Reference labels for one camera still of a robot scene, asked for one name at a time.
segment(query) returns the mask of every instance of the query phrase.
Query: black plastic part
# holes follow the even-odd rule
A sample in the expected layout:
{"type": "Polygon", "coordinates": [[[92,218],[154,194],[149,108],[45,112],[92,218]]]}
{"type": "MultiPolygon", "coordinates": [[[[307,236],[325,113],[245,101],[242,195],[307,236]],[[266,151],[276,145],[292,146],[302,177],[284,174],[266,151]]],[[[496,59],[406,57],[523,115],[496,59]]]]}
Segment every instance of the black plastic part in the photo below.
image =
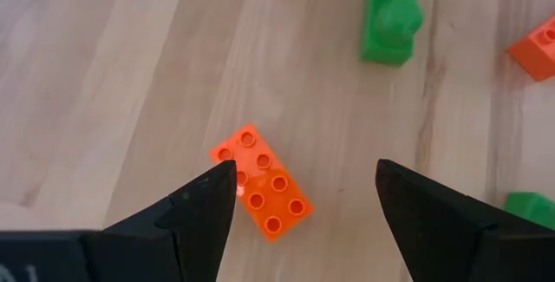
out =
{"type": "Polygon", "coordinates": [[[224,161],[104,231],[0,233],[0,281],[215,281],[236,184],[224,161]]]}
{"type": "Polygon", "coordinates": [[[414,282],[555,281],[555,232],[393,161],[375,184],[414,282]]]}

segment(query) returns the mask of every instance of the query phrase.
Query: green lego stud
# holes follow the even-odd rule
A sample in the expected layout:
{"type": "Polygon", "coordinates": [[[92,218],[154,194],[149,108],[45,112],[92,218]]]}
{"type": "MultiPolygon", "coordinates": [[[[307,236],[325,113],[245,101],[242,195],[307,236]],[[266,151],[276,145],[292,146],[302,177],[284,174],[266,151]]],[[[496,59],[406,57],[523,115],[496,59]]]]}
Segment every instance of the green lego stud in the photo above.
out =
{"type": "Polygon", "coordinates": [[[367,0],[361,58],[404,64],[413,54],[413,38],[422,20],[416,0],[367,0]]]}
{"type": "Polygon", "coordinates": [[[505,211],[555,230],[555,203],[540,193],[510,193],[506,198],[505,211]]]}

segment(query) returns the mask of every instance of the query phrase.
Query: wood grain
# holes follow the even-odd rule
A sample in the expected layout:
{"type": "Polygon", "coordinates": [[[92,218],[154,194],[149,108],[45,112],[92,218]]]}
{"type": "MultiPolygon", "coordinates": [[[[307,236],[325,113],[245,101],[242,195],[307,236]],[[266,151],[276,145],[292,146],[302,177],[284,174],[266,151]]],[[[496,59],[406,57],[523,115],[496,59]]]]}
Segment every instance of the wood grain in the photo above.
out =
{"type": "Polygon", "coordinates": [[[555,81],[504,52],[555,0],[419,0],[399,69],[358,61],[363,1],[0,0],[0,227],[108,226],[247,122],[316,211],[269,245],[238,205],[221,281],[409,280],[380,158],[495,205],[555,198],[555,81]]]}

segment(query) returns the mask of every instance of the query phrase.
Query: partially visible orange brick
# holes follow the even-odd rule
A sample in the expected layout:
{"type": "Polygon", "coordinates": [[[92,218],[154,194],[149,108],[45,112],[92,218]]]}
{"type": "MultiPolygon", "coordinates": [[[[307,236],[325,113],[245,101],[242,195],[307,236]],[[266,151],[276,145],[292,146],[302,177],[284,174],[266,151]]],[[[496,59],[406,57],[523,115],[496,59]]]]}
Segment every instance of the partially visible orange brick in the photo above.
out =
{"type": "Polygon", "coordinates": [[[555,76],[555,16],[508,52],[537,82],[555,76]]]}
{"type": "Polygon", "coordinates": [[[314,211],[253,125],[243,127],[210,155],[215,162],[236,161],[239,200],[269,241],[314,211]]]}

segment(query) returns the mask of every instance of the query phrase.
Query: lego brick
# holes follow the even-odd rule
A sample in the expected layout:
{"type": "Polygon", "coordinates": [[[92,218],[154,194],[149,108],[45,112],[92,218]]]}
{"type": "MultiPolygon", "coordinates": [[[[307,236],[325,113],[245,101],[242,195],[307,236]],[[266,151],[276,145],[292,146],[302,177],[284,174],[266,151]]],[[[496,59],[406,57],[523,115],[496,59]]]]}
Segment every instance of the lego brick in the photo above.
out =
{"type": "Polygon", "coordinates": [[[555,230],[555,203],[540,193],[510,193],[504,209],[520,218],[555,230]]]}
{"type": "Polygon", "coordinates": [[[555,76],[555,16],[507,50],[537,82],[555,76]]]}
{"type": "Polygon", "coordinates": [[[210,153],[215,162],[237,163],[238,198],[258,228],[274,241],[314,210],[253,125],[247,125],[210,153]]]}
{"type": "Polygon", "coordinates": [[[403,65],[413,55],[422,20],[416,0],[366,0],[361,59],[403,65]]]}

